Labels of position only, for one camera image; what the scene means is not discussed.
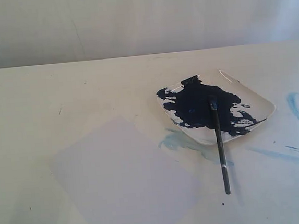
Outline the black paintbrush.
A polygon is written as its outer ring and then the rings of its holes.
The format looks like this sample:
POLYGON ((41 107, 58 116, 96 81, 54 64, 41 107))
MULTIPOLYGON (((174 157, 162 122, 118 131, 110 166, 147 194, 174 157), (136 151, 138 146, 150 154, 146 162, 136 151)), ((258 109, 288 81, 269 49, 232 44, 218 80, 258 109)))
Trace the black paintbrush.
POLYGON ((222 170, 224 188, 225 188, 226 194, 230 195, 231 190, 230 190, 230 183, 229 183, 229 175, 228 175, 228 169, 226 167, 226 156, 225 156, 225 152, 224 152, 223 139, 222 139, 216 97, 213 95, 209 95, 208 103, 210 105, 212 121, 213 121, 213 126, 214 126, 214 132, 216 134, 216 139, 217 139, 217 146, 218 146, 218 151, 219 151, 219 158, 220 158, 220 165, 221 165, 221 170, 222 170))

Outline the white paper sheet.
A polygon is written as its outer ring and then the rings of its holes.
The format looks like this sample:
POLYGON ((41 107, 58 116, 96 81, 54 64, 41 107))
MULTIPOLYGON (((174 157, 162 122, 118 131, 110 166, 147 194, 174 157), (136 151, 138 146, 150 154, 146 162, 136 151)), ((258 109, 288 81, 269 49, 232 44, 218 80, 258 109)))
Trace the white paper sheet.
POLYGON ((51 170, 88 224, 175 224, 199 197, 198 179, 121 117, 59 151, 51 170))

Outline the white square paint plate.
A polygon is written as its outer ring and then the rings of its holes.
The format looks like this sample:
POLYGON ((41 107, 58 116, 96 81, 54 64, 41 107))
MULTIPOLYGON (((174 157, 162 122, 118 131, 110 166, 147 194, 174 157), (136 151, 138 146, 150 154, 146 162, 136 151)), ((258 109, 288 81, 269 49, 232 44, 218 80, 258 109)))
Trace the white square paint plate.
POLYGON ((208 96, 217 99, 224 142, 246 135, 275 111, 272 102, 223 70, 208 70, 157 91, 157 100, 173 123, 203 145, 217 142, 208 96))

